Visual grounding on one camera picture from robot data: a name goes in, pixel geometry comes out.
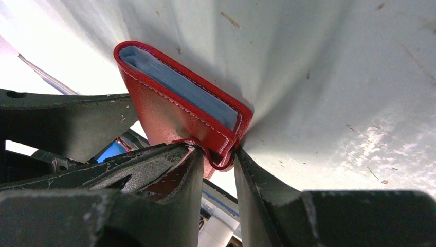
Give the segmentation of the red leather card holder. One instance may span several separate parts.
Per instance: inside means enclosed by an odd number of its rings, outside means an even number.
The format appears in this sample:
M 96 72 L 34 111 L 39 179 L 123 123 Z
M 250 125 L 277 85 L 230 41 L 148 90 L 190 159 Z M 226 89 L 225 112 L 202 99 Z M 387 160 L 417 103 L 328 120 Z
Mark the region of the red leather card holder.
M 150 145 L 202 148 L 205 178 L 233 167 L 249 107 L 145 43 L 121 42 L 113 55 Z

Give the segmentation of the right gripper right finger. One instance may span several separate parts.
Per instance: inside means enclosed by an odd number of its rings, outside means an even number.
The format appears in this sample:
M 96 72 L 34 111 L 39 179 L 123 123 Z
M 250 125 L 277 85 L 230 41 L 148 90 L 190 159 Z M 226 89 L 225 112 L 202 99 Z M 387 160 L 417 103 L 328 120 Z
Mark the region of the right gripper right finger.
M 415 190 L 305 190 L 244 150 L 234 175 L 243 246 L 435 246 L 435 200 Z

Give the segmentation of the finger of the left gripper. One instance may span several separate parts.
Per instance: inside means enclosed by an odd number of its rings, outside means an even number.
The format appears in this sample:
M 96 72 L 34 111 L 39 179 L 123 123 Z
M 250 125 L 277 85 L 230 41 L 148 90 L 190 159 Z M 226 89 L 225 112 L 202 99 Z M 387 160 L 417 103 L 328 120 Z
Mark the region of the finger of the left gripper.
M 1 190 L 114 188 L 139 191 L 174 170 L 188 153 L 185 144 L 161 144 L 93 166 L 83 165 L 69 171 L 7 183 L 1 186 Z
M 137 120 L 129 94 L 47 95 L 1 90 L 1 139 L 81 163 Z

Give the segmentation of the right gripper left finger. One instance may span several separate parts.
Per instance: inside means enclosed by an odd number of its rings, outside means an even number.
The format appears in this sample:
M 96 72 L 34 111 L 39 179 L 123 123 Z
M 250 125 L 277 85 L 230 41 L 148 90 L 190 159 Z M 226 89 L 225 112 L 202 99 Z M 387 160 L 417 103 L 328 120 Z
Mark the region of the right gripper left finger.
M 1 190 L 1 246 L 197 246 L 203 152 L 139 191 Z

